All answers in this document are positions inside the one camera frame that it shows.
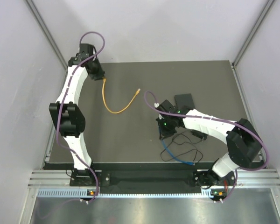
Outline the black network switch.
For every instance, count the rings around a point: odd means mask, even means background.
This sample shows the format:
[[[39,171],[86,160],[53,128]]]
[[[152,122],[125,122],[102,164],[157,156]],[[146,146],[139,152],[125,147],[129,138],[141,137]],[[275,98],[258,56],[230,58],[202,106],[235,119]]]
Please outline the black network switch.
[[[192,94],[178,94],[174,96],[175,98],[175,104],[179,110],[181,110],[184,107],[189,108],[190,110],[195,109],[194,100],[192,97]]]

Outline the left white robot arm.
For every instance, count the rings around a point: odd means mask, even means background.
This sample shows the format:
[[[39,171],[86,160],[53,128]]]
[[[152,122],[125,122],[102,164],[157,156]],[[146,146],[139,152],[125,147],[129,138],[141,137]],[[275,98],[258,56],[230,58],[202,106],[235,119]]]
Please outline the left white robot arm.
[[[105,72],[97,58],[96,48],[81,43],[79,52],[68,61],[65,84],[56,102],[49,104],[56,137],[62,136],[74,160],[72,177],[80,177],[86,185],[96,181],[96,173],[91,171],[92,159],[89,156],[84,140],[86,120],[78,107],[80,93],[85,80],[102,80]]]

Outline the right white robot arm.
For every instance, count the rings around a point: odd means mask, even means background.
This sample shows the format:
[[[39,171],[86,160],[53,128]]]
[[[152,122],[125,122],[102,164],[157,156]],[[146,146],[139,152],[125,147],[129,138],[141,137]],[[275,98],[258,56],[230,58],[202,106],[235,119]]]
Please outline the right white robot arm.
[[[260,137],[246,119],[223,120],[199,112],[193,107],[178,108],[168,100],[161,104],[155,103],[154,108],[159,111],[157,122],[160,138],[168,138],[176,133],[177,128],[182,127],[214,137],[227,145],[228,152],[198,178],[197,182],[201,185],[218,185],[238,168],[251,169],[253,160],[262,149]]]

